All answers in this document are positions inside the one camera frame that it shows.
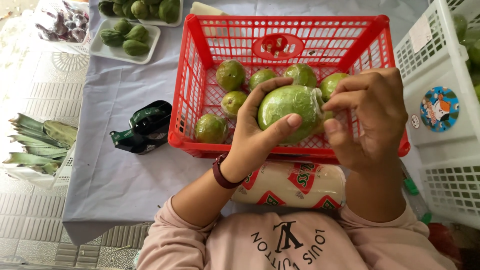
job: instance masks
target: cartoon sticker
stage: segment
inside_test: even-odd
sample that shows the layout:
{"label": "cartoon sticker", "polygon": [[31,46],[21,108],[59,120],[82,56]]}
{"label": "cartoon sticker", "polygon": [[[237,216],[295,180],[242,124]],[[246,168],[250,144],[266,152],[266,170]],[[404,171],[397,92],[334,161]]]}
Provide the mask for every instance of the cartoon sticker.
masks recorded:
{"label": "cartoon sticker", "polygon": [[460,106],[455,93],[437,86],[428,91],[420,104],[420,118],[434,132],[449,130],[456,122]]}
{"label": "cartoon sticker", "polygon": [[410,120],[412,121],[412,126],[414,128],[419,128],[420,127],[420,119],[417,115],[412,114],[412,117],[410,118]]}

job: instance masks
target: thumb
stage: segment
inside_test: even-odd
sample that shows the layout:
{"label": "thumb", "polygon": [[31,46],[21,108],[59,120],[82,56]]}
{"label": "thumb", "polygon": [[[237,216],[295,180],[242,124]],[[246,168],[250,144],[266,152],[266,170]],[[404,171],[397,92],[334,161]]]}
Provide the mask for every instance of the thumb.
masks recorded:
{"label": "thumb", "polygon": [[363,159],[363,150],[361,145],[353,141],[348,130],[335,118],[325,121],[324,128],[340,164],[349,169],[358,166]]}
{"label": "thumb", "polygon": [[299,114],[291,113],[285,115],[261,133],[262,139],[268,147],[273,148],[292,135],[300,127],[301,123],[302,118]]}

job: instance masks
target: hand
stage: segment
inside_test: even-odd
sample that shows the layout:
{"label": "hand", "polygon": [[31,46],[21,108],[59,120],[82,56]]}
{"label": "hand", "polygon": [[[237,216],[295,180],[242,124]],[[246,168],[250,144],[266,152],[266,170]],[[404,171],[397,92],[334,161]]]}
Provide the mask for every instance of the hand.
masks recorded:
{"label": "hand", "polygon": [[408,119],[397,68],[370,69],[341,80],[323,110],[353,109],[363,126],[354,140],[336,119],[325,132],[338,161],[360,174],[388,172],[398,165],[397,150]]}
{"label": "hand", "polygon": [[231,150],[220,165],[220,170],[228,181],[238,183],[259,169],[270,151],[300,127],[302,119],[296,113],[282,117],[265,131],[257,124],[258,106],[265,95],[292,82],[292,78],[283,77],[263,82],[248,95],[240,107]]}

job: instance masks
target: fingernail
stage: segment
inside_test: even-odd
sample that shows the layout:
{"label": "fingernail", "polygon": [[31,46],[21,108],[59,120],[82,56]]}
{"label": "fingernail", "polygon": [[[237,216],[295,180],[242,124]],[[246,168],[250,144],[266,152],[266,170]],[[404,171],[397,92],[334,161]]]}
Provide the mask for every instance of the fingernail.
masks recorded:
{"label": "fingernail", "polygon": [[290,117],[287,119],[287,123],[291,127],[297,127],[301,124],[301,116],[299,114],[292,114]]}
{"label": "fingernail", "polygon": [[325,132],[333,133],[341,129],[340,122],[335,119],[328,119],[324,123]]}

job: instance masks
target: sleeve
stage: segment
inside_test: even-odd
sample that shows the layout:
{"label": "sleeve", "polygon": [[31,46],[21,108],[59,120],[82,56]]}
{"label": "sleeve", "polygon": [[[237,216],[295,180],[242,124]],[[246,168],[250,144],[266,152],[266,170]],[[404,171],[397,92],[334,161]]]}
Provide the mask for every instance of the sleeve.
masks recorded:
{"label": "sleeve", "polygon": [[205,242],[215,221],[201,228],[181,219],[172,198],[155,215],[138,258],[137,270],[193,270],[204,268]]}
{"label": "sleeve", "polygon": [[338,222],[372,269],[456,270],[430,243],[428,227],[409,205],[400,217],[385,223],[365,220],[345,206]]}

